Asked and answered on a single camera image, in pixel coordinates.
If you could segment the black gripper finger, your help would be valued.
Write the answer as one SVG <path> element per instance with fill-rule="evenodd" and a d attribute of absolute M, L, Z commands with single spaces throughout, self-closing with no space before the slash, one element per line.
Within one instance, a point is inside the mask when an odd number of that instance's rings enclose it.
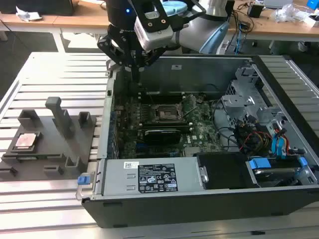
<path fill-rule="evenodd" d="M 142 68 L 148 67 L 155 63 L 160 56 L 163 55 L 165 49 L 163 47 L 146 51 L 141 47 L 136 50 L 136 82 L 140 81 L 140 71 Z"/>
<path fill-rule="evenodd" d="M 117 65 L 130 70 L 132 81 L 137 81 L 137 67 L 127 37 L 106 35 L 98 40 L 98 47 Z"/>

